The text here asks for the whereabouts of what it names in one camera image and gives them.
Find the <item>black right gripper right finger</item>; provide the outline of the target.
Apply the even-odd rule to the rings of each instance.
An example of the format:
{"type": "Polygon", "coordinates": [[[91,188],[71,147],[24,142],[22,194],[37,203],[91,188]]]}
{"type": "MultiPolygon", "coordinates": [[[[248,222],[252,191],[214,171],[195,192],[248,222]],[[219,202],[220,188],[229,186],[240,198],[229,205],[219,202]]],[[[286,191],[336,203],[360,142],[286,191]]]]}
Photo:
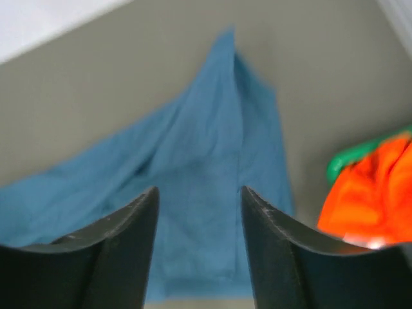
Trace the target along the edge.
{"type": "Polygon", "coordinates": [[[241,190],[256,308],[410,308],[411,244],[358,247],[241,190]]]}

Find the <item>blue t shirt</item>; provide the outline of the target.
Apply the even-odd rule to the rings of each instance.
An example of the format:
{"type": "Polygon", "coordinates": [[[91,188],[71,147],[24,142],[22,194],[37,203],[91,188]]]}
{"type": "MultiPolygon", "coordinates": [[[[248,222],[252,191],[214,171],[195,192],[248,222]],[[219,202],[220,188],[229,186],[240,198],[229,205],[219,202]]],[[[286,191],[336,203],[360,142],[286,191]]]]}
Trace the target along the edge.
{"type": "Polygon", "coordinates": [[[73,158],[2,187],[1,243],[49,243],[156,186],[146,299],[248,298],[244,185],[293,212],[274,92],[228,30],[181,95],[73,158]]]}

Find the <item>orange t shirt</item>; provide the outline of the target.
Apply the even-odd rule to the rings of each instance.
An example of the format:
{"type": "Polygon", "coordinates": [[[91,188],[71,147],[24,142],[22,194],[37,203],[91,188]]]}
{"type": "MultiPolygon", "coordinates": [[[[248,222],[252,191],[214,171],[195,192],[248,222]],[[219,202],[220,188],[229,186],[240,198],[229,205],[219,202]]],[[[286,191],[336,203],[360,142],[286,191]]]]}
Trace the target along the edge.
{"type": "Polygon", "coordinates": [[[378,249],[411,241],[411,135],[381,143],[343,169],[317,228],[347,243],[378,249]]]}

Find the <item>green plastic basket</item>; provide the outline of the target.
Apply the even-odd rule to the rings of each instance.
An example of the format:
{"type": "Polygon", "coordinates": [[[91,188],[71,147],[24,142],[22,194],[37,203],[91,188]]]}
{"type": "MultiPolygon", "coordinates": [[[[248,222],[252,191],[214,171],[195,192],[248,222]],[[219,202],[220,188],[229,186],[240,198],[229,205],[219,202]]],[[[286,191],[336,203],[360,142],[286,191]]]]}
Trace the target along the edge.
{"type": "Polygon", "coordinates": [[[363,143],[349,147],[345,150],[338,152],[328,163],[326,168],[326,179],[330,185],[333,185],[338,178],[340,172],[353,162],[357,162],[364,158],[368,153],[376,149],[379,144],[392,136],[400,133],[411,133],[411,125],[386,133],[377,138],[372,138],[363,143]]]}

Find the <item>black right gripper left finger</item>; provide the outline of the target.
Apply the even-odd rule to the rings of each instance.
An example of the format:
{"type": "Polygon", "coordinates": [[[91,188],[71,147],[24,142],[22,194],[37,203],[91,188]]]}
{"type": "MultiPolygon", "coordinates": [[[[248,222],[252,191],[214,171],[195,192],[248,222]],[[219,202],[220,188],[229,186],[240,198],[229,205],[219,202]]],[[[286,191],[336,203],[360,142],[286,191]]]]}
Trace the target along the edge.
{"type": "Polygon", "coordinates": [[[160,193],[47,245],[1,246],[1,308],[143,308],[160,193]]]}

